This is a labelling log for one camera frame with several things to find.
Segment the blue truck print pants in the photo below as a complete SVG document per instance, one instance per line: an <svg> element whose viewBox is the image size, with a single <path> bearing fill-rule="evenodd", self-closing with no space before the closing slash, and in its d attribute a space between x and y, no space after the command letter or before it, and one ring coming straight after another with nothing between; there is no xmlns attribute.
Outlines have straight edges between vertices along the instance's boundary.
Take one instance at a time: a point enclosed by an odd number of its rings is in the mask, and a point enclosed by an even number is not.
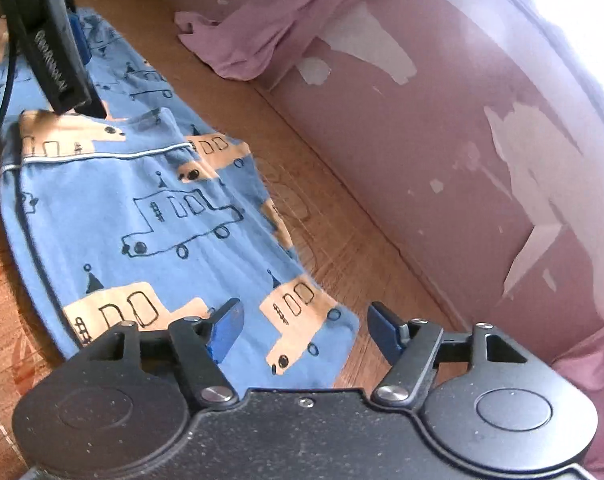
<svg viewBox="0 0 604 480"><path fill-rule="evenodd" d="M357 317L306 272L246 143L206 125L102 16L78 16L108 115L55 114L24 58L0 133L0 214L62 356L113 325L164 330L230 298L233 388L330 387Z"/></svg>

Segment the pink hanging cloth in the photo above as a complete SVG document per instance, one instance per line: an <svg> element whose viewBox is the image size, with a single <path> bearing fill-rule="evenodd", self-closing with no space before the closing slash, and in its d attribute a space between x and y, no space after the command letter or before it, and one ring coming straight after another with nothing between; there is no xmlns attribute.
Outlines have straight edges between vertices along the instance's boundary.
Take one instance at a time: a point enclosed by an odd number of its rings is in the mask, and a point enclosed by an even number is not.
<svg viewBox="0 0 604 480"><path fill-rule="evenodd" d="M221 78L271 89L325 25L360 0L243 0L220 21L177 12L181 43Z"/></svg>

